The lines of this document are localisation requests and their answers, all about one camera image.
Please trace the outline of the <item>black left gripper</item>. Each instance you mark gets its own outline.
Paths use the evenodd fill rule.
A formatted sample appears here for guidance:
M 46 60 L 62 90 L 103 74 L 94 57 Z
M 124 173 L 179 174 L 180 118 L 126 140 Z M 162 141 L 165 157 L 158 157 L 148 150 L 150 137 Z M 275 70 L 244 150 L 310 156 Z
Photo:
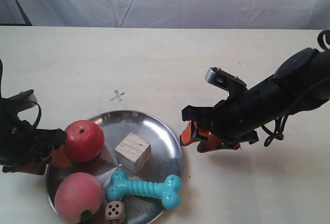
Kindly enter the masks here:
M 68 169 L 70 159 L 62 146 L 66 133 L 61 129 L 32 127 L 14 113 L 11 99 L 1 98 L 2 172 L 44 175 L 46 166 Z

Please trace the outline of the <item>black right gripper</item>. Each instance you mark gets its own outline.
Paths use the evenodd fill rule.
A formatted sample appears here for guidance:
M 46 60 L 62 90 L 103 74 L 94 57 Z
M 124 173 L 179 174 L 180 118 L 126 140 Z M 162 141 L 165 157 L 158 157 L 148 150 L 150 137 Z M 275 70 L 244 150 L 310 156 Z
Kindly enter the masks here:
M 181 146 L 198 141 L 198 152 L 238 150 L 241 142 L 257 142 L 255 130 L 280 116 L 280 87 L 258 84 L 237 98 L 213 107 L 188 105 L 181 113 L 189 121 L 180 135 Z

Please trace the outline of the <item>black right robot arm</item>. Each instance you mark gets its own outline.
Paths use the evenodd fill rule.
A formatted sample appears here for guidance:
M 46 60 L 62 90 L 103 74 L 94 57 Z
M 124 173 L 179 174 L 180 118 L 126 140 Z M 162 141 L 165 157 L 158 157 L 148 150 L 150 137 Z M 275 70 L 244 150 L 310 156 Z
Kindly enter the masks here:
M 211 67 L 206 82 L 228 92 L 213 107 L 186 106 L 182 119 L 188 126 L 180 144 L 197 143 L 200 153 L 237 150 L 243 142 L 256 143 L 257 128 L 273 121 L 264 145 L 283 139 L 290 115 L 319 108 L 329 101 L 329 51 L 306 48 L 287 59 L 274 74 L 254 87 L 219 68 Z

